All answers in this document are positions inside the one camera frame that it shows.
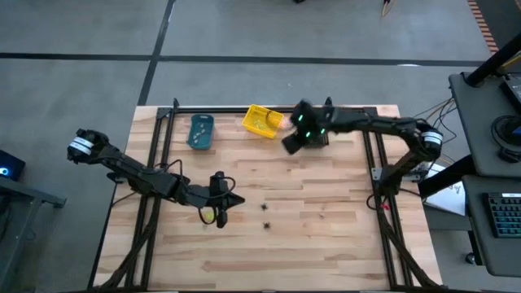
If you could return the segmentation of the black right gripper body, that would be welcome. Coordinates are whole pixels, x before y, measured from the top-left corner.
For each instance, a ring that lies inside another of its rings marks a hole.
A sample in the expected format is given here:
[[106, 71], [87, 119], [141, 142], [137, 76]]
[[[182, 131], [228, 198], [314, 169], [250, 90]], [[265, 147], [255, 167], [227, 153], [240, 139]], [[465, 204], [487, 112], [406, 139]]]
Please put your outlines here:
[[321, 107], [315, 107], [302, 99], [293, 109], [291, 124], [295, 127], [291, 135], [296, 142], [316, 142], [326, 136], [326, 124], [331, 120], [334, 106], [331, 99], [327, 99]]

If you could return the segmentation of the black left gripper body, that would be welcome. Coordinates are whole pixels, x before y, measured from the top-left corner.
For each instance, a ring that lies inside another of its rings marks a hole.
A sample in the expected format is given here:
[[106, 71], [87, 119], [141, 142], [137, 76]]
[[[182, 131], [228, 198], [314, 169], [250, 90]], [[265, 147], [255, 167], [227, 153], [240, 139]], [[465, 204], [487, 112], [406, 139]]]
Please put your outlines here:
[[182, 183], [181, 205], [195, 208], [227, 206], [231, 197], [228, 180], [231, 180], [231, 177], [227, 177], [222, 171], [217, 171], [210, 177], [208, 186]]

